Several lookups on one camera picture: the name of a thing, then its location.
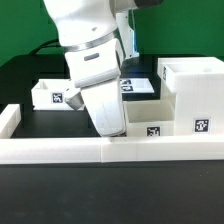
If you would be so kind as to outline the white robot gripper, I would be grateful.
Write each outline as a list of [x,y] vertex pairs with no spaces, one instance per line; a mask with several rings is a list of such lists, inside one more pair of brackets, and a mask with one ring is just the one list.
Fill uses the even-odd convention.
[[114,38],[97,47],[66,52],[70,77],[79,88],[86,109],[100,136],[125,132],[125,117],[120,88],[123,50]]

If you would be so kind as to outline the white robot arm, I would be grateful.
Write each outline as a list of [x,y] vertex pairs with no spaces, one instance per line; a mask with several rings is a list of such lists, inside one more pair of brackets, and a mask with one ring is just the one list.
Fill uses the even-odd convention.
[[127,50],[116,15],[164,0],[43,0],[65,50],[73,87],[102,136],[126,130],[120,88]]

